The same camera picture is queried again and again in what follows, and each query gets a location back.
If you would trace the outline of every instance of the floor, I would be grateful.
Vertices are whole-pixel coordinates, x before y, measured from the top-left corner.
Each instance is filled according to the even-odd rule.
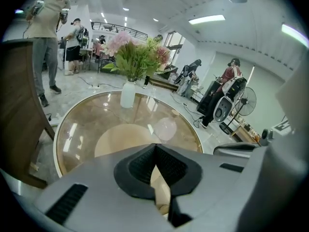
[[[51,93],[49,89],[46,89],[45,96],[50,104],[43,108],[43,110],[45,114],[51,113],[51,118],[62,117],[80,100],[96,93],[121,90],[125,82],[126,78],[124,76],[115,74],[81,71],[73,76],[64,76],[63,71],[58,71],[56,84],[62,89],[62,93],[56,95]],[[196,103],[177,94],[172,94],[167,89],[155,87],[151,84],[148,85],[147,89],[143,89],[143,82],[143,79],[137,81],[136,92],[159,99],[182,114],[197,133],[204,153],[212,154],[216,146],[235,142],[221,131],[217,123],[210,123],[206,129],[201,126],[196,128],[193,122],[200,117],[196,111]],[[43,84],[45,88],[48,88],[48,74],[46,72],[43,73]],[[186,104],[187,109],[192,112],[187,112],[183,104]],[[58,179],[53,158],[53,142],[45,132],[41,135],[38,144],[36,165],[39,167],[39,170],[30,169],[31,174],[46,180],[48,184]]]

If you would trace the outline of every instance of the railing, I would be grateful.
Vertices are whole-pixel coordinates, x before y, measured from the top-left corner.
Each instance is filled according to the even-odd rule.
[[[94,30],[104,30],[108,32],[116,32],[119,33],[121,31],[125,31],[130,34],[132,37],[135,37],[139,40],[146,41],[148,38],[148,34],[142,33],[135,29],[126,28],[116,24],[109,24],[104,22],[92,22],[91,23],[92,29]]]

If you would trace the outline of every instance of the pedestal fan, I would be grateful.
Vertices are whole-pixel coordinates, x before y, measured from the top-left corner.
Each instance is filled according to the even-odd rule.
[[[255,95],[255,92],[253,91],[252,88],[246,87],[245,91],[243,92],[243,94],[240,97],[240,99],[235,101],[235,103],[236,104],[235,104],[234,108],[237,111],[235,116],[232,118],[232,120],[226,126],[220,124],[221,130],[225,134],[229,134],[229,130],[227,128],[232,123],[232,121],[235,119],[235,117],[238,114],[240,114],[242,116],[247,116],[247,115],[249,115],[250,113],[253,112],[253,110],[255,109],[255,105],[256,105],[256,95]]]

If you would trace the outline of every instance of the fan stand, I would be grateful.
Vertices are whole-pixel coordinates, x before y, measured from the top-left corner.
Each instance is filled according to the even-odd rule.
[[[237,114],[239,114],[239,112],[241,111],[241,109],[243,108],[243,106],[246,105],[246,104],[248,104],[248,100],[247,100],[246,98],[241,98],[241,99],[240,99],[240,102],[241,102],[242,105],[241,105],[240,109],[237,111],[237,113],[235,114],[235,116],[232,118],[232,120],[231,120],[226,126],[224,126],[224,125],[222,125],[222,124],[219,125],[220,129],[221,129],[225,134],[227,134],[227,135],[230,134],[229,130],[227,129],[228,126],[232,123],[232,121],[235,119],[235,117],[237,116]]]

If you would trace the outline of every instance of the black shorts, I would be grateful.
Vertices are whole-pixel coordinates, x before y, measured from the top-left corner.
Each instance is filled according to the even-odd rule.
[[[79,60],[79,50],[81,49],[81,47],[78,46],[73,46],[73,47],[69,47],[67,48],[66,51],[66,61],[74,61],[74,60]]]

